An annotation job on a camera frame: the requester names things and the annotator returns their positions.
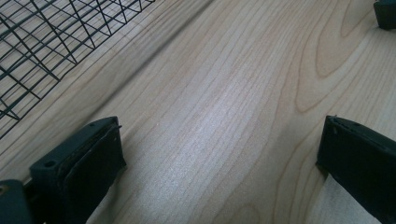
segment black object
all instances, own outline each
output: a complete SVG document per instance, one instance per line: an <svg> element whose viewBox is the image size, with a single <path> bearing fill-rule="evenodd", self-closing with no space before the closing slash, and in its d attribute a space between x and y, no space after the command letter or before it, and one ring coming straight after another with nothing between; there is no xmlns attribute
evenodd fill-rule
<svg viewBox="0 0 396 224"><path fill-rule="evenodd" d="M396 0L379 0L374 3L379 28L396 29Z"/></svg>
<svg viewBox="0 0 396 224"><path fill-rule="evenodd" d="M396 142L354 121L328 116L318 165L380 222L396 223Z"/></svg>
<svg viewBox="0 0 396 224"><path fill-rule="evenodd" d="M90 123L35 162L25 187L0 181L0 222L85 223L125 166L118 119Z"/></svg>
<svg viewBox="0 0 396 224"><path fill-rule="evenodd" d="M0 139L154 0L0 1Z"/></svg>

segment black wire grid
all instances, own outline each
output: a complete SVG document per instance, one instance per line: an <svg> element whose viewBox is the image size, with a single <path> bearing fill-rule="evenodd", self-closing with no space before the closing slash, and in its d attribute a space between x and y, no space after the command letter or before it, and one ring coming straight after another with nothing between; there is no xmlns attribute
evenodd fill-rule
<svg viewBox="0 0 396 224"><path fill-rule="evenodd" d="M68 71L154 1L1 1L0 139Z"/></svg>

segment wire grid panel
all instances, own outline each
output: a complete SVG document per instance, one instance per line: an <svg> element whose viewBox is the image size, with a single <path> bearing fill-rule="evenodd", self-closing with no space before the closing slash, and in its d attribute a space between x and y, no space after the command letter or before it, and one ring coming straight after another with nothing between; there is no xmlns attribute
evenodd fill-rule
<svg viewBox="0 0 396 224"><path fill-rule="evenodd" d="M62 78L154 1L0 3L0 139Z"/></svg>

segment wooden surface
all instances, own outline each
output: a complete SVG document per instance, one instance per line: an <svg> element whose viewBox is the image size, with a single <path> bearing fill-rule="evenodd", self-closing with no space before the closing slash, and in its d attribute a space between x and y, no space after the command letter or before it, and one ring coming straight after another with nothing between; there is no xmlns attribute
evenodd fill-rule
<svg viewBox="0 0 396 224"><path fill-rule="evenodd" d="M28 180L69 134L116 115L128 170L91 223L324 220L325 116L396 139L396 33L372 4L157 1L1 140L0 177Z"/></svg>

